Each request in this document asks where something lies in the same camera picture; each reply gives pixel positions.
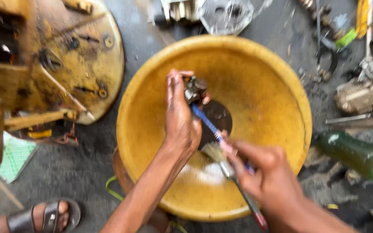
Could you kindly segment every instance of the dirty floor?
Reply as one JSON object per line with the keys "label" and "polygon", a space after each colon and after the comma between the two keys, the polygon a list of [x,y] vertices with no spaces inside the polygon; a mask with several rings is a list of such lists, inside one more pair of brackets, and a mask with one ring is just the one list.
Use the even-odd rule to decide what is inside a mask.
{"label": "dirty floor", "polygon": [[[83,207],[83,217],[75,232],[97,232],[106,222],[120,201],[106,192],[104,187],[108,178],[113,176],[111,158],[116,147],[116,119],[122,95],[131,77],[142,64],[165,46],[183,38],[198,35],[200,25],[188,28],[173,27],[159,30],[148,21],[159,7],[159,2],[150,0],[116,1],[105,0],[112,11],[123,39],[125,49],[125,72],[120,95],[114,106],[97,123],[89,126],[77,126],[76,133],[80,146],[39,145],[37,153],[22,172],[18,180],[11,184],[0,181],[0,214],[29,207],[53,197],[74,198]],[[341,61],[328,83],[314,83],[306,72],[314,73],[316,69],[316,42],[312,38],[314,27],[308,14],[296,0],[252,0],[255,5],[263,4],[253,22],[240,36],[254,40],[277,53],[299,73],[308,94],[312,114],[314,135],[325,130],[326,118],[339,117],[334,105],[335,88],[347,81],[344,72],[359,64],[364,56],[364,42],[354,41],[353,53]],[[322,0],[329,3],[333,11],[331,17],[340,20],[341,27],[355,24],[356,2],[354,0]],[[304,167],[299,174],[305,180],[318,172],[327,172],[334,161],[324,161],[310,167]],[[359,182],[349,185],[346,182],[321,184],[306,182],[307,189],[318,189],[323,194],[335,192],[332,199],[325,202],[339,202],[339,210],[333,210],[342,220],[361,229],[373,232],[373,218],[369,210],[373,209],[373,184]],[[118,184],[112,188],[123,193]],[[340,201],[352,198],[355,201]],[[256,223],[251,217],[224,222],[199,223],[190,221],[186,225],[189,233],[206,232],[254,232]]]}

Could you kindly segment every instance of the sandal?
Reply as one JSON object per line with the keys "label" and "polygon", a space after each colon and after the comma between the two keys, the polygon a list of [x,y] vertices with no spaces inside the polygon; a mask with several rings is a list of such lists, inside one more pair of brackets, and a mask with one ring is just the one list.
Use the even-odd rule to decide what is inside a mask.
{"label": "sandal", "polygon": [[[41,232],[57,233],[58,205],[60,201],[68,203],[69,219],[68,224],[61,233],[73,230],[80,222],[81,210],[76,201],[70,198],[56,198],[47,201],[44,209],[43,227]],[[34,233],[34,206],[31,209],[23,210],[7,216],[8,229],[12,233]]]}

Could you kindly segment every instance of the yellow plastic basin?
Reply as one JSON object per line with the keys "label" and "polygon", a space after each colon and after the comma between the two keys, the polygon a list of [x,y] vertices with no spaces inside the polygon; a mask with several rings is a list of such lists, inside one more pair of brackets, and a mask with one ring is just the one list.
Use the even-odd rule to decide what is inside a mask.
{"label": "yellow plastic basin", "polygon": [[[122,162],[135,182],[165,137],[165,77],[170,69],[192,70],[208,92],[231,113],[231,137],[257,145],[280,145],[297,174],[306,157],[312,116],[294,71],[265,47],[235,36],[196,36],[151,57],[130,82],[117,118]],[[235,184],[216,164],[196,152],[159,206],[179,217],[201,221],[248,215]]]}

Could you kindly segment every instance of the paintbrush handle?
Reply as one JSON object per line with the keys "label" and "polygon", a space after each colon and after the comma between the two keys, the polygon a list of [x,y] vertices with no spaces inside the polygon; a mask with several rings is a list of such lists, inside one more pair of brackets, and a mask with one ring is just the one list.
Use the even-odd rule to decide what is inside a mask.
{"label": "paintbrush handle", "polygon": [[202,120],[202,122],[211,130],[211,132],[213,132],[215,138],[221,142],[223,140],[223,137],[220,134],[221,131],[217,129],[217,127],[210,121],[210,119],[207,118],[205,113],[198,107],[198,105],[191,104],[191,110],[197,117]]}
{"label": "paintbrush handle", "polygon": [[251,195],[241,190],[240,183],[238,182],[237,178],[234,178],[234,182],[237,185],[238,190],[241,192],[242,196],[244,197],[244,200],[247,203],[248,207],[250,208],[251,214],[253,215],[257,223],[259,224],[259,227],[265,233],[270,232],[266,219],[264,218],[263,214],[260,212],[258,205],[254,202]]}

